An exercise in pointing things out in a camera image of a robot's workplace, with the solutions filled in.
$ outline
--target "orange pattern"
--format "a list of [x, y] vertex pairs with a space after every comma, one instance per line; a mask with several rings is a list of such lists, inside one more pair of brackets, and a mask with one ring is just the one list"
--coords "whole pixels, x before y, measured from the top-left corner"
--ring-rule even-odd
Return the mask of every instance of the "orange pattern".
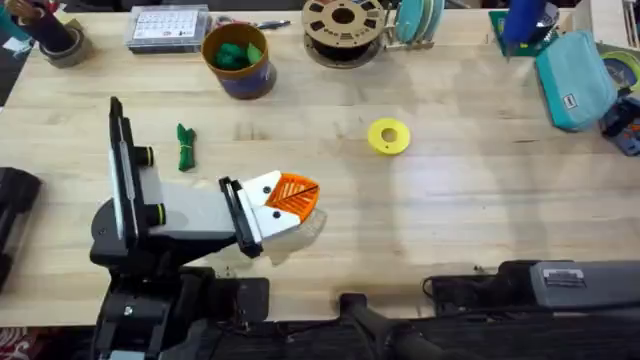
[[266, 205], [298, 215], [304, 222], [318, 202], [318, 184], [304, 176], [282, 174]]

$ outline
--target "wooden tabletop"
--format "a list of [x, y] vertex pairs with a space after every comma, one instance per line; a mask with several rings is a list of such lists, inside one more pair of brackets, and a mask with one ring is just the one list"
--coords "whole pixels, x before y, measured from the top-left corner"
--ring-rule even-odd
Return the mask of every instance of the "wooden tabletop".
[[[0, 294], [0, 326], [95, 322], [109, 278], [89, 261], [89, 226], [110, 197], [112, 95], [136, 143], [156, 150], [163, 180], [216, 189], [223, 176], [279, 169], [320, 184], [311, 220], [262, 257], [233, 246], [197, 262], [269, 278], [271, 319], [333, 317], [346, 291], [388, 315], [425, 316], [429, 275], [511, 259], [640, 258], [637, 159], [595, 131], [553, 128], [532, 59], [506, 63], [486, 11], [447, 11], [435, 48], [346, 71], [307, 57], [298, 12], [230, 15], [293, 21], [268, 33], [279, 73], [259, 100], [228, 97], [198, 54], [134, 56], [126, 14], [78, 15], [97, 51], [75, 68], [30, 56], [0, 114], [0, 164], [44, 187]], [[411, 130], [396, 157], [366, 141], [385, 116]], [[198, 133], [189, 173], [177, 170], [178, 122]]]

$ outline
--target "black knob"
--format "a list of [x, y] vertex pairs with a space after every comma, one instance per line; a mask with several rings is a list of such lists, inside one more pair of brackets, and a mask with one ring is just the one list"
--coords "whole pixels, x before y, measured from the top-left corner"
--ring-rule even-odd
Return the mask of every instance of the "black knob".
[[144, 217], [149, 227], [164, 225], [167, 223], [167, 213], [164, 204], [145, 204]]
[[136, 146], [136, 165], [140, 167], [153, 166], [153, 149], [151, 146]]

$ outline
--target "filament spool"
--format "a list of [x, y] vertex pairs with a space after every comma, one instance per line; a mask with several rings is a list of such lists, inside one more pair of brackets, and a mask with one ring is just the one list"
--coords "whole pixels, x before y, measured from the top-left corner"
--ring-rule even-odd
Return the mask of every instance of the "filament spool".
[[375, 57], [385, 11], [378, 0], [309, 0], [302, 9], [309, 56], [334, 68], [354, 68]]

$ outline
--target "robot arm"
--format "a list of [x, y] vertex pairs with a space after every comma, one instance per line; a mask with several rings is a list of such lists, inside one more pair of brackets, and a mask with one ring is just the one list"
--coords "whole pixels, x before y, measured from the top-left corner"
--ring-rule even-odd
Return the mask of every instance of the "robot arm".
[[206, 329], [203, 321], [264, 320], [267, 279], [218, 279], [211, 268], [184, 265], [235, 243], [251, 258], [260, 255], [263, 240], [311, 214], [318, 185], [279, 171], [245, 182], [225, 177], [220, 191], [164, 184], [153, 149], [134, 146], [115, 97], [109, 128], [113, 198], [93, 219], [90, 258], [109, 269], [111, 283], [94, 358], [170, 359], [198, 341], [194, 325]]

